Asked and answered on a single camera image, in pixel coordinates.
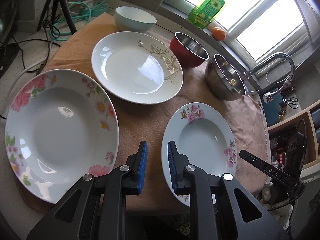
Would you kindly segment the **white gloved right hand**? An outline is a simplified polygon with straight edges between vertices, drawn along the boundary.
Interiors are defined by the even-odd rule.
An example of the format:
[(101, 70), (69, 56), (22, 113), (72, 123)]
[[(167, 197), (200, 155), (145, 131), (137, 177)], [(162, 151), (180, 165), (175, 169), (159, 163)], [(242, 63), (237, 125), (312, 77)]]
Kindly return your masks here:
[(288, 200), (271, 204), (271, 197), (271, 187), (264, 187), (261, 191), (261, 198), (259, 202), (266, 210), (269, 210), (269, 213), (283, 227), (283, 229), (287, 230), (290, 225), (290, 217), (292, 215), (293, 206), (292, 204), (289, 204)]

